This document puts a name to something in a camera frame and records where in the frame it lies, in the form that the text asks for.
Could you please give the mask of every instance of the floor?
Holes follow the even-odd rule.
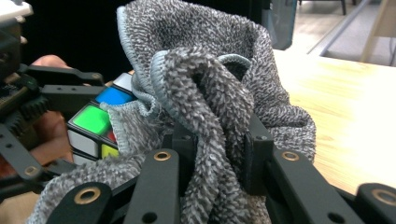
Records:
[[[356,6],[346,3],[346,14]],[[307,1],[297,5],[293,42],[286,51],[307,53],[344,19],[340,2]]]

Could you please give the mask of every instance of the wooden table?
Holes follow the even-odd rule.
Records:
[[[350,193],[366,182],[396,188],[396,68],[275,51],[293,105],[317,125],[315,166]],[[33,193],[0,204],[0,223],[22,223]]]

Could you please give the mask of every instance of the robotic hand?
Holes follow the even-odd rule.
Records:
[[[31,66],[21,64],[21,43],[26,41],[19,22],[32,13],[27,3],[0,0],[0,202],[27,191],[39,192],[48,180],[76,167],[70,162],[64,117],[82,108],[87,95],[81,94],[82,103],[62,111],[45,96],[44,85],[103,86],[100,74],[81,73],[56,56],[43,57]]]

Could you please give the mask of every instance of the gray knit fabric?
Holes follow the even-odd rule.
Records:
[[[269,223],[264,197],[239,184],[244,134],[256,113],[279,149],[315,154],[315,124],[290,104],[266,30],[245,18],[177,0],[137,0],[118,10],[121,44],[134,67],[126,105],[108,111],[120,156],[51,180],[28,223],[45,223],[73,187],[115,188],[139,174],[175,121],[198,137],[195,169],[181,200],[182,223]]]

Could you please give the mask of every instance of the finger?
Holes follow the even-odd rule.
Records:
[[[62,60],[60,57],[58,57],[56,55],[43,56],[43,57],[37,59],[35,62],[33,62],[32,65],[71,68],[71,67],[67,66],[67,64],[64,60]]]
[[[60,112],[49,111],[35,123],[35,131],[42,142],[67,135],[64,117]]]
[[[4,178],[9,175],[16,174],[17,172],[12,168],[12,166],[0,156],[0,178]]]
[[[73,161],[71,147],[67,136],[54,138],[31,150],[31,154],[42,165],[48,164],[59,158]]]

